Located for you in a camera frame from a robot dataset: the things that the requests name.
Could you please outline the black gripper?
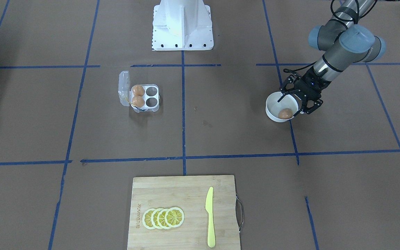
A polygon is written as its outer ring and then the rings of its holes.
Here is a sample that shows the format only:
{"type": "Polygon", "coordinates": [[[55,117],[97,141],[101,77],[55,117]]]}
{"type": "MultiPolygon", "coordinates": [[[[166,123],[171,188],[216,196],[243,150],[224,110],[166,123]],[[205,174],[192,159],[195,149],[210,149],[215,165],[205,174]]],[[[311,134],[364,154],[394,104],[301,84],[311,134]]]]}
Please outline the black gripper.
{"type": "Polygon", "coordinates": [[[316,73],[313,68],[308,69],[303,76],[297,70],[285,68],[283,72],[290,75],[279,88],[282,95],[277,100],[278,103],[286,95],[296,95],[298,98],[294,98],[294,100],[298,104],[298,110],[294,112],[294,116],[309,115],[323,105],[321,92],[329,86],[329,81],[325,80],[320,73],[316,73]]]}

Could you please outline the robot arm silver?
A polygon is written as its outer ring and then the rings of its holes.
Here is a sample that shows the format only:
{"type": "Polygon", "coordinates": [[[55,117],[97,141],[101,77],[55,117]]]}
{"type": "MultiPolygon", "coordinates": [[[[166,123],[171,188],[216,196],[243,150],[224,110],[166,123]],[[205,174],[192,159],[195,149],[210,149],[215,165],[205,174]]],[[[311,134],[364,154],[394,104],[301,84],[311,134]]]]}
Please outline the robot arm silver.
{"type": "Polygon", "coordinates": [[[303,75],[298,69],[284,69],[289,77],[280,86],[280,101],[288,95],[295,95],[301,101],[293,116],[311,114],[321,107],[322,91],[350,65],[372,62],[384,55],[385,40],[359,24],[376,3],[376,0],[346,0],[338,9],[330,7],[332,17],[325,25],[311,30],[308,43],[323,51],[323,55],[305,66],[303,75]]]}

